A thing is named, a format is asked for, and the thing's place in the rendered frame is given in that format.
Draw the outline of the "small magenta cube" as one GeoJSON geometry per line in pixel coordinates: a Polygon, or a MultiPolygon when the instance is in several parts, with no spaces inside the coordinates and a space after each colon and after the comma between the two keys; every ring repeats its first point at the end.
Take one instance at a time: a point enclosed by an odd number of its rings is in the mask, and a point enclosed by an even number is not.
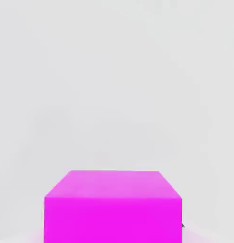
{"type": "Polygon", "coordinates": [[[182,198],[158,171],[72,170],[44,198],[44,243],[182,243],[182,198]]]}

